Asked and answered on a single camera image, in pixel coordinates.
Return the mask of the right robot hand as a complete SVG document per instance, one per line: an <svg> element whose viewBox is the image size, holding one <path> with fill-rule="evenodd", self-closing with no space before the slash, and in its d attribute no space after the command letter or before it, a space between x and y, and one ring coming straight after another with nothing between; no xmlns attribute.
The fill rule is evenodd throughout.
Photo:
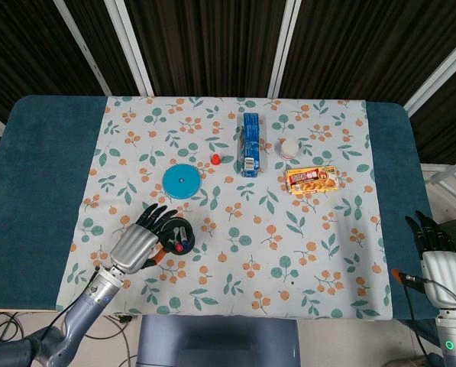
<svg viewBox="0 0 456 367"><path fill-rule="evenodd" d="M416 219L406 216L405 221L412 231L422 274L394 268L392 276L403 287L425 294L439 310L456 310L456 246L432 218L420 211L416 215Z"/></svg>

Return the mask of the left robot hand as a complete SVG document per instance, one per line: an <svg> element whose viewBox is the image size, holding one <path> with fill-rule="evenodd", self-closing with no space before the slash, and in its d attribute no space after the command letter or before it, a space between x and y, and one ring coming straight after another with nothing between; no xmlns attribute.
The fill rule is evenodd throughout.
<svg viewBox="0 0 456 367"><path fill-rule="evenodd" d="M163 236L162 228L178 213L156 203L146 208L131 224L110 252L112 267L123 274L134 274L146 264L154 246Z"/></svg>

